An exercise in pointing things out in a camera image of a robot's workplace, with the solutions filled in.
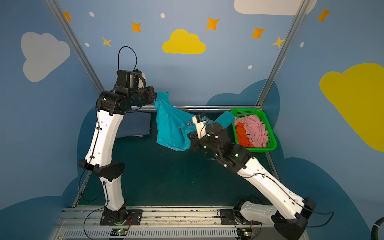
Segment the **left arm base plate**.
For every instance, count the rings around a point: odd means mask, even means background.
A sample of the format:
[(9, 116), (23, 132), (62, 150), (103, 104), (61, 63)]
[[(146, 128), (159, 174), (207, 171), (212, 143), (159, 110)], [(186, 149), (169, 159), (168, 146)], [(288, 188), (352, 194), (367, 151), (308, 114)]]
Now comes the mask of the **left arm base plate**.
[(138, 226), (141, 223), (143, 210), (121, 209), (112, 211), (105, 209), (100, 220), (101, 226)]

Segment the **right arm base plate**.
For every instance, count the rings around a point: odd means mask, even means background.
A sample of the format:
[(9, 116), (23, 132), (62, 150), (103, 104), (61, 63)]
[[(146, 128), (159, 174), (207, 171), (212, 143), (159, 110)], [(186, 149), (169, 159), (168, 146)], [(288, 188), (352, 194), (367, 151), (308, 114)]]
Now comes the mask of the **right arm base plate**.
[(239, 211), (234, 209), (220, 209), (217, 215), (221, 225), (261, 225), (260, 222), (246, 220)]

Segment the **teal printed t-shirt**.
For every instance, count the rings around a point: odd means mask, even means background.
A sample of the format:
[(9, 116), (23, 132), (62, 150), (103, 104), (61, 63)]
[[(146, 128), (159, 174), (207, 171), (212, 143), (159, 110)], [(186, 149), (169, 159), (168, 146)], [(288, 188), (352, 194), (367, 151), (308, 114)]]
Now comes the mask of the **teal printed t-shirt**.
[(155, 101), (157, 110), (157, 143), (175, 151), (185, 151), (192, 146), (188, 134), (198, 132), (193, 123), (193, 114), (184, 112), (170, 104), (169, 93), (158, 92)]

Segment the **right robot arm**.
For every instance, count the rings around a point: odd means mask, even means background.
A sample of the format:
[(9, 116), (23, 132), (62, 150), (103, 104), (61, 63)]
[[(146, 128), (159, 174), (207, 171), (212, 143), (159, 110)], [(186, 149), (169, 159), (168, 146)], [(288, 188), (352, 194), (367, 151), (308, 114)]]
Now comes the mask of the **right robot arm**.
[(192, 128), (188, 138), (193, 149), (213, 154), (214, 160), (251, 183), (271, 202), (270, 205), (262, 205), (240, 200), (233, 208), (237, 223), (272, 225), (285, 239), (300, 239), (316, 203), (285, 187), (246, 148), (231, 142), (227, 129), (219, 123), (200, 122), (193, 124)]

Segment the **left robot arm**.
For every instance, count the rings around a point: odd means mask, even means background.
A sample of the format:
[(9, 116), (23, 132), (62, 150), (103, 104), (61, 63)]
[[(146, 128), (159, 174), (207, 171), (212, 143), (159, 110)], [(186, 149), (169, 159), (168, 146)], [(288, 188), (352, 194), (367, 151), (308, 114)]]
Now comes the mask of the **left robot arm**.
[(90, 149), (78, 166), (95, 173), (103, 186), (105, 206), (100, 224), (121, 226), (128, 220), (122, 193), (121, 176), (125, 164), (112, 158), (113, 146), (120, 124), (133, 107), (141, 108), (155, 102), (157, 94), (140, 70), (117, 71), (112, 91), (104, 91), (96, 103), (96, 127)]

